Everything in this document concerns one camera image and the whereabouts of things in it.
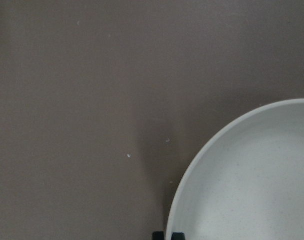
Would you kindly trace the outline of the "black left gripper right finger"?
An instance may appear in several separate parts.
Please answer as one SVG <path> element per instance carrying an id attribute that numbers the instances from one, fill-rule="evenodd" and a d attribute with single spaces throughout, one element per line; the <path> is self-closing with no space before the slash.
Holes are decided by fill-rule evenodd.
<path id="1" fill-rule="evenodd" d="M 171 240 L 185 240 L 185 234 L 183 232 L 173 232 Z"/>

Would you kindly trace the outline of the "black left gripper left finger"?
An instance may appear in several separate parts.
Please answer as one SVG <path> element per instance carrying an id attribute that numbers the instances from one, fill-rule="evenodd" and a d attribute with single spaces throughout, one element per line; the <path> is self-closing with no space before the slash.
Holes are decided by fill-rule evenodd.
<path id="1" fill-rule="evenodd" d="M 154 231 L 152 233 L 152 240 L 164 240 L 164 232 L 163 231 Z"/>

